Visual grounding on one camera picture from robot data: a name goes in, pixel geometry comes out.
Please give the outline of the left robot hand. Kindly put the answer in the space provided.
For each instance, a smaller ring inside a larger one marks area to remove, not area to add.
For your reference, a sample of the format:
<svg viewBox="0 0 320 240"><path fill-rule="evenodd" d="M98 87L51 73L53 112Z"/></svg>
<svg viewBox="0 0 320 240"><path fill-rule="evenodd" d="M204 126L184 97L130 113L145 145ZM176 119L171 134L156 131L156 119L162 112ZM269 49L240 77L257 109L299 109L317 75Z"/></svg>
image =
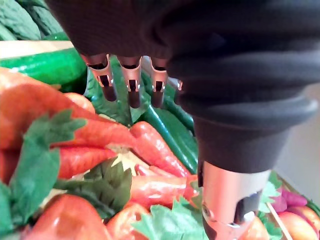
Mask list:
<svg viewBox="0 0 320 240"><path fill-rule="evenodd" d="M320 81L317 0L49 0L47 5L102 83L107 54L127 75L150 57L153 105L166 76L193 117L202 219L211 240L237 240L258 210L290 129L317 110L303 95Z"/></svg>

